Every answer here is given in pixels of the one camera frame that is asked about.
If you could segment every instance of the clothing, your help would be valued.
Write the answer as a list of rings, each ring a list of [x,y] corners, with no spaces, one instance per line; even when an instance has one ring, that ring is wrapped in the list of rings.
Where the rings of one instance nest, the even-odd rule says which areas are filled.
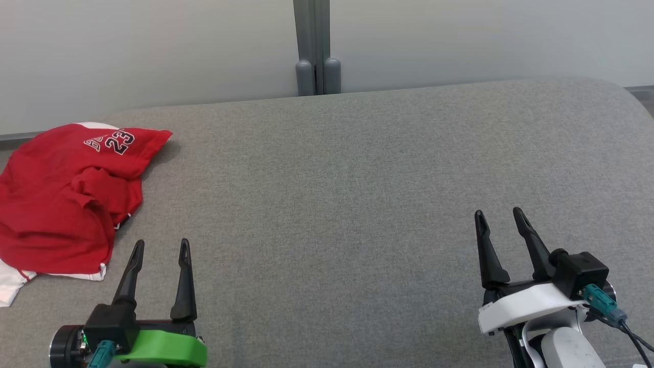
[[[0,290],[21,273],[101,280],[117,227],[142,202],[140,175],[170,135],[80,123],[20,146],[0,175]]]

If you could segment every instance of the white wall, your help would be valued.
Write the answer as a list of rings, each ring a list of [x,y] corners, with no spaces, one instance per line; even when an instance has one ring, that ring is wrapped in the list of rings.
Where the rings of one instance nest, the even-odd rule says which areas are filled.
[[[652,0],[332,0],[342,91],[539,75],[654,84]]]
[[[0,134],[295,96],[291,0],[0,0]]]

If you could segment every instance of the red cloth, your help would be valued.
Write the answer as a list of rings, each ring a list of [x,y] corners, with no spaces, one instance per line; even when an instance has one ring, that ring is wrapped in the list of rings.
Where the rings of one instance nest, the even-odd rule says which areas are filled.
[[[38,273],[98,272],[171,134],[70,124],[21,145],[0,175],[0,259]]]

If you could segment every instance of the gray fabric surface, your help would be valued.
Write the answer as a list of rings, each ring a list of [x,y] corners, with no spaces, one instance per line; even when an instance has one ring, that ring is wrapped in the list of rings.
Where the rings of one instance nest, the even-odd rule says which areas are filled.
[[[513,206],[550,250],[605,262],[633,330],[654,341],[654,124],[613,84],[506,81],[98,121],[174,134],[106,280],[41,276],[0,308],[2,367],[46,367],[54,331],[111,300],[140,238],[137,314],[166,318],[182,237],[211,367],[509,367],[504,338],[477,326],[473,213],[525,280]],[[638,361],[618,331],[583,328],[608,367]]]

